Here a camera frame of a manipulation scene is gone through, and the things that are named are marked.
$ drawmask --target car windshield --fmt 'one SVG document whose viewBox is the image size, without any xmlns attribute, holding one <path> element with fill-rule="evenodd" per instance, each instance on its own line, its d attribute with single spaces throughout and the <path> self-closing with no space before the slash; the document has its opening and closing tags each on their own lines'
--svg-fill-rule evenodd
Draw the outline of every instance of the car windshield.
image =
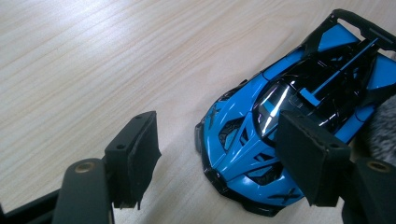
<svg viewBox="0 0 396 224">
<path fill-rule="evenodd" d="M 312 113 L 314 110 L 312 105 L 306 104 L 294 88 L 279 81 L 265 91 L 253 107 L 256 130 L 264 140 L 269 140 L 271 143 L 276 141 L 280 110 L 300 111 L 316 123 L 322 123 L 322 120 Z"/>
</svg>

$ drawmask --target car front bumper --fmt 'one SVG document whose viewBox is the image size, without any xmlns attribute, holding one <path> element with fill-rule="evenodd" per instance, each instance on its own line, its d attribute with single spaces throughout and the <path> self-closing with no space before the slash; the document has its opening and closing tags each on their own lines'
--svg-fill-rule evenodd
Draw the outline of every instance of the car front bumper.
<svg viewBox="0 0 396 224">
<path fill-rule="evenodd" d="M 201 153 L 204 174 L 216 190 L 223 196 L 240 202 L 243 207 L 249 212 L 266 216 L 274 217 L 284 206 L 275 206 L 265 203 L 257 203 L 249 198 L 239 194 L 238 192 L 229 189 L 227 183 L 215 169 L 212 169 L 207 155 L 204 143 L 204 122 L 201 121 L 195 126 L 195 147 Z"/>
</svg>

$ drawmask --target table surface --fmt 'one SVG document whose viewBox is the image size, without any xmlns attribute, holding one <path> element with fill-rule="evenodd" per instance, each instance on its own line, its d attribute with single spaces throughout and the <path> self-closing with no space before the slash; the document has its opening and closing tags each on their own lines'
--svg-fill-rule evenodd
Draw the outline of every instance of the table surface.
<svg viewBox="0 0 396 224">
<path fill-rule="evenodd" d="M 294 49 L 335 8 L 396 34 L 396 1 L 0 1 L 0 202 L 8 212 L 102 158 L 156 110 L 160 151 L 141 210 L 117 223 L 341 223 L 300 200 L 246 212 L 206 180 L 195 124 L 225 91 Z"/>
</svg>

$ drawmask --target wooden surface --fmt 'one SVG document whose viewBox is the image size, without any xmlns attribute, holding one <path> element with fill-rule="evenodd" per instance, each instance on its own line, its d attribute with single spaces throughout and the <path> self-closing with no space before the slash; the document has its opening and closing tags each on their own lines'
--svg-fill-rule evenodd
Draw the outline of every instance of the wooden surface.
<svg viewBox="0 0 396 224">
<path fill-rule="evenodd" d="M 303 199 L 246 212 L 206 180 L 194 125 L 295 48 L 334 8 L 396 34 L 396 1 L 0 1 L 0 202 L 10 211 L 102 158 L 133 116 L 158 113 L 160 158 L 142 209 L 117 223 L 341 223 Z"/>
</svg>

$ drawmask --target model car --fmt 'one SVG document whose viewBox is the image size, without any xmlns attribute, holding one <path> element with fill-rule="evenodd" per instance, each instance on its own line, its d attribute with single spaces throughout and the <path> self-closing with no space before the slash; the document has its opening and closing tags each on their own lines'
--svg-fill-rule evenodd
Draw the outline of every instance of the model car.
<svg viewBox="0 0 396 224">
<path fill-rule="evenodd" d="M 349 143 L 396 91 L 396 62 L 380 49 L 395 51 L 395 36 L 336 9 L 288 55 L 221 95 L 195 127 L 204 173 L 218 192 L 268 217 L 302 199 L 276 157 L 279 112 L 298 111 Z"/>
</svg>

